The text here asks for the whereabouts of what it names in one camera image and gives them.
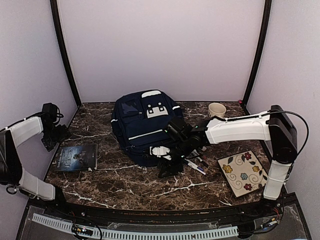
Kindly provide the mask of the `dark Wuthering Heights book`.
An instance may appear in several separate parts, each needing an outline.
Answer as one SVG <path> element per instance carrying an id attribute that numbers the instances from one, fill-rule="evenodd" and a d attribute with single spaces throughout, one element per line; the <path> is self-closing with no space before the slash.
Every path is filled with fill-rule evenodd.
<path id="1" fill-rule="evenodd" d="M 97 169 L 97 144 L 62 147 L 55 160 L 56 172 L 93 171 Z"/>

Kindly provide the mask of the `navy blue student backpack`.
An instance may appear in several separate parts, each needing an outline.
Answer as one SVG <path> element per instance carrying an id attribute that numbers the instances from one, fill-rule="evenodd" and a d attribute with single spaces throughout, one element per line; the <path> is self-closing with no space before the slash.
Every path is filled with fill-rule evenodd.
<path id="1" fill-rule="evenodd" d="M 174 145 L 163 129 L 175 116 L 184 118 L 181 106 L 166 93 L 152 89 L 119 98 L 110 122 L 124 153 L 141 167 L 155 167 L 159 158 L 150 155 L 150 147 Z"/>

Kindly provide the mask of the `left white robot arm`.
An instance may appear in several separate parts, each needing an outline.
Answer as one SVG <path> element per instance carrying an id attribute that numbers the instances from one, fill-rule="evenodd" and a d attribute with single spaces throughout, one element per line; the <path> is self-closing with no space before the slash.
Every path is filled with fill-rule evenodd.
<path id="1" fill-rule="evenodd" d="M 0 183 L 6 192 L 18 192 L 29 198 L 51 203 L 51 210 L 60 218 L 71 213 L 60 187 L 46 183 L 31 169 L 43 165 L 44 150 L 50 152 L 68 137 L 68 127 L 60 123 L 64 117 L 59 107 L 45 103 L 41 111 L 25 117 L 0 131 Z"/>

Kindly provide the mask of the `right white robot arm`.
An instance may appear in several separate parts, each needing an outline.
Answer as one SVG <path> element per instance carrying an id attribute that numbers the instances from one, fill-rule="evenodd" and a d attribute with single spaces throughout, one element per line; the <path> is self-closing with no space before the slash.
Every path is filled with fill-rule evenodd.
<path id="1" fill-rule="evenodd" d="M 280 196 L 290 168 L 299 155 L 297 130 L 288 115 L 288 111 L 273 105 L 270 110 L 253 115 L 213 116 L 195 126 L 174 117 L 163 130 L 176 144 L 173 147 L 150 147 L 149 153 L 163 159 L 158 176 L 164 178 L 181 172 L 183 161 L 196 149 L 224 142 L 269 141 L 272 161 L 263 191 L 264 199 L 255 205 L 255 213 L 266 217 L 274 210 L 274 201 Z"/>

